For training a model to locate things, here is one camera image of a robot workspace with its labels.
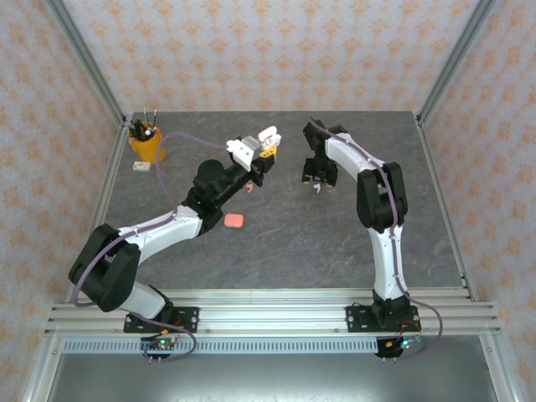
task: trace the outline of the orange floral wallpaper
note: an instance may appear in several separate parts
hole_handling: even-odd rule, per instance
[[[0,8],[0,400],[20,400],[116,125],[42,0]]]
[[[477,0],[66,0],[124,112],[418,111]]]
[[[479,297],[536,395],[536,7],[499,0],[426,128]]]

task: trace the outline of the metal bracket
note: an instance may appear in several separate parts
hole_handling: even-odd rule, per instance
[[[196,333],[198,331],[199,307],[174,307],[171,318],[170,324]],[[127,314],[123,331],[125,333],[158,333],[160,327],[140,320],[132,314]]]
[[[389,327],[381,327],[379,325],[376,316],[373,314],[372,306],[349,306],[346,307],[346,325],[348,332],[400,332],[404,329],[404,332],[418,332],[420,325],[419,312],[417,307],[410,307],[411,314],[407,317],[406,321],[416,322],[405,322],[404,318],[396,320]]]

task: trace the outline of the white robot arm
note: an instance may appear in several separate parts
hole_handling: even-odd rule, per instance
[[[368,158],[365,159],[356,150],[350,147],[350,142],[356,144],[356,142],[347,133],[338,134],[345,142],[341,142],[334,138],[326,140],[326,156],[341,165],[344,170],[350,173],[350,176],[357,182],[358,175],[365,171],[374,171],[376,167],[372,165],[371,160],[374,160],[377,165],[383,166],[384,161],[373,157],[367,152]],[[391,247],[390,232],[384,230],[383,233],[379,233],[374,228],[368,228],[368,234],[372,240],[373,253],[374,253],[374,266],[376,270],[376,276],[374,281],[374,290],[382,299],[395,299],[403,296],[402,291],[396,284],[394,274],[394,252]],[[396,238],[396,258],[398,259],[399,279],[405,290],[407,287],[404,281],[404,275],[402,273],[402,252],[400,249],[400,236],[402,235],[402,224],[398,225],[394,229],[394,236]]]
[[[188,196],[173,211],[143,224],[113,229],[97,227],[73,265],[69,279],[78,284],[87,266],[113,240],[126,237],[96,262],[81,290],[103,311],[120,308],[145,318],[170,323],[173,304],[157,289],[135,280],[137,267],[151,255],[179,241],[211,230],[223,217],[221,206],[249,181],[262,185],[264,174],[276,162],[281,136],[270,127],[257,138],[227,142],[232,164],[208,160],[198,168]]]
[[[402,271],[400,237],[408,204],[400,166],[395,162],[385,163],[363,150],[341,126],[326,129],[321,121],[313,121],[304,127],[303,133],[315,155],[306,160],[301,180],[332,187],[340,164],[357,182],[358,217],[372,240],[376,273],[374,302],[370,307],[359,307],[358,311],[349,307],[347,313],[355,316],[356,321],[348,324],[348,329],[399,331],[404,322],[417,322],[417,309],[406,297]]]

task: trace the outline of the pen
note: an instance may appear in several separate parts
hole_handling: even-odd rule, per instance
[[[152,130],[155,131],[157,129],[157,110],[155,109],[152,113]]]
[[[147,128],[149,128],[149,119],[147,119],[147,112],[145,111],[145,107],[143,108],[143,115],[145,116],[145,122],[147,123]]]

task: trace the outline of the purple cable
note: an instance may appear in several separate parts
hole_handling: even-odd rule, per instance
[[[82,289],[82,286],[84,285],[84,282],[85,282],[86,278],[88,277],[88,275],[90,274],[91,270],[93,270],[93,268],[95,268],[95,265],[97,264],[97,262],[99,262],[101,260],[101,258],[104,257],[105,254],[108,251],[110,251],[115,245],[117,245],[118,243],[122,242],[124,239],[128,239],[129,237],[131,237],[133,235],[136,235],[137,233],[144,233],[144,232],[147,232],[148,230],[152,230],[152,229],[156,229],[156,228],[159,228],[161,226],[164,226],[165,224],[171,222],[174,219],[175,215],[177,215],[177,205],[175,204],[175,201],[173,200],[173,196],[171,195],[171,192],[169,191],[169,188],[166,186],[165,182],[163,181],[162,174],[160,172],[160,161],[159,161],[159,157],[158,157],[160,155],[160,151],[162,150],[162,145],[164,144],[164,142],[166,142],[169,138],[172,138],[172,137],[185,137],[185,138],[189,138],[191,140],[197,141],[197,142],[201,142],[202,144],[208,145],[210,147],[215,147],[215,148],[220,148],[220,149],[227,149],[227,146],[225,146],[225,145],[219,145],[219,144],[215,144],[213,142],[208,142],[208,141],[202,140],[201,138],[197,138],[196,136],[193,136],[191,134],[188,134],[186,132],[181,132],[181,131],[172,132],[171,134],[167,134],[160,141],[160,143],[158,144],[158,147],[157,147],[157,157],[156,157],[156,161],[157,161],[157,163],[156,163],[156,165],[157,165],[157,177],[158,177],[158,182],[160,183],[160,187],[162,187],[162,190],[166,194],[167,199],[169,199],[169,202],[173,206],[173,213],[170,214],[167,218],[165,218],[161,222],[156,222],[155,224],[149,224],[148,226],[144,226],[143,228],[138,229],[137,232],[135,230],[133,230],[132,232],[122,234],[117,239],[114,239],[112,242],[110,242],[110,244],[106,245],[95,256],[95,258],[93,260],[91,260],[91,262],[88,264],[88,266],[85,268],[84,272],[82,273],[82,276],[80,277],[80,279],[76,283],[75,289],[73,290],[73,294],[72,294],[72,296],[70,298],[70,301],[75,306],[77,306],[77,307],[90,307],[90,306],[95,305],[95,303],[92,302],[92,301],[87,302],[87,303],[80,302],[78,300],[78,294],[80,293],[80,290]]]
[[[312,121],[311,124],[314,127],[316,127],[318,130],[325,132],[331,138],[334,138],[337,141],[344,142],[346,145],[349,145],[351,148],[355,149],[358,152],[359,155],[361,155],[365,159],[369,159],[368,153],[364,149],[362,149],[359,145],[354,144],[353,142],[347,141],[344,138],[341,138],[341,137],[339,137],[339,136],[337,136],[335,134],[332,134],[326,128],[319,126],[314,121],[312,116],[309,116],[309,117],[310,117],[310,119]],[[434,341],[430,344],[430,346],[428,348],[421,349],[419,352],[410,354],[408,356],[401,356],[401,357],[398,358],[398,360],[407,360],[408,358],[414,358],[415,356],[418,356],[418,355],[422,354],[424,351],[430,350],[431,348],[433,348],[438,343],[438,341],[441,339],[441,335],[443,334],[443,318],[441,317],[441,314],[437,311],[437,309],[435,307],[433,307],[433,306],[431,306],[429,304],[423,303],[422,301],[416,301],[416,299],[411,297],[410,294],[402,286],[402,283],[400,282],[400,279],[399,279],[399,262],[398,262],[398,256],[397,256],[397,253],[396,253],[396,240],[394,239],[394,228],[399,223],[399,216],[398,216],[398,213],[396,211],[396,204],[394,203],[393,190],[391,189],[391,186],[389,186],[389,180],[387,179],[387,174],[385,174],[385,172],[381,168],[381,166],[379,164],[377,164],[373,159],[370,159],[369,162],[370,162],[371,165],[373,165],[375,168],[378,169],[379,175],[381,176],[382,181],[384,182],[385,189],[387,190],[387,195],[389,197],[389,204],[390,204],[390,207],[391,207],[391,211],[393,213],[393,225],[390,228],[390,234],[391,234],[391,246],[393,248],[394,275],[395,275],[394,279],[396,280],[396,285],[399,287],[400,291],[402,292],[402,294],[405,296],[406,299],[408,299],[410,302],[416,304],[417,306],[422,306],[422,307],[425,307],[425,308],[428,308],[428,309],[432,310],[434,312],[434,314],[437,316],[437,320],[439,321],[439,331],[437,333],[437,337],[435,337]]]

